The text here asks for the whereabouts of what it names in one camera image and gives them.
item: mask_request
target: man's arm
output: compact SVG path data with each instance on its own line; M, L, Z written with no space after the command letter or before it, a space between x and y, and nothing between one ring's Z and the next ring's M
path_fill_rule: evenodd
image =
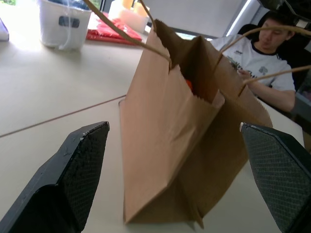
M243 79L249 79L250 74L245 70L239 70ZM249 89L263 101L285 112L290 112L295 106L294 91L279 91L265 86L259 82L248 84Z

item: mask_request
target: white t-shirt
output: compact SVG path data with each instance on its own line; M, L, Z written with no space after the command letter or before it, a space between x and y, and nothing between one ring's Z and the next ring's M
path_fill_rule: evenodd
M224 46L229 45L240 36L241 35L231 35L222 37L212 40L211 43L215 49L221 50ZM255 48L253 42L246 37L225 51L224 56L236 62L238 69L250 72L253 78L291 69L287 62L282 60L276 53L265 54L259 51ZM292 73L259 80L259 82L279 91L295 91Z

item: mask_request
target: man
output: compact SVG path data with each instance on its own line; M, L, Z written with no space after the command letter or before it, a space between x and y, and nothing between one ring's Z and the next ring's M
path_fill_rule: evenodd
M269 12L263 27L293 25L286 16ZM212 40L212 45L221 50L241 35L234 35ZM259 41L241 39L224 52L224 56L233 60L238 66L238 73L243 79L261 77L291 67L277 55L277 48L294 36L294 32L286 30L263 30L259 33ZM253 82L249 89L268 104L285 112L290 112L295 104L295 87L291 73Z

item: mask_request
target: brown paper bag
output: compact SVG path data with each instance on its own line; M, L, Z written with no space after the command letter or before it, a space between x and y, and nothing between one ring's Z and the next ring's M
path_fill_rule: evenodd
M238 97L242 81L227 59L212 74L219 52L209 42L155 24L147 45L167 53L173 69L144 50L121 103L124 219L202 226L247 161L240 123L272 124L247 88Z

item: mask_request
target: red package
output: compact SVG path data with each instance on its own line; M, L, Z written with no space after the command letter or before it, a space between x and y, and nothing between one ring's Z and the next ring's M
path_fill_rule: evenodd
M140 35L137 34L133 29L131 29L125 23L121 22L119 18L112 20L112 22L115 26L123 30L126 34L128 34L133 39L141 41ZM121 37L119 34L117 34L114 30L109 28L109 26L107 26L107 24L102 22L94 13L92 13L91 18L90 18L90 23L88 25L86 39L121 43L121 44L127 44L127 45L135 45L132 42L128 42L123 37Z

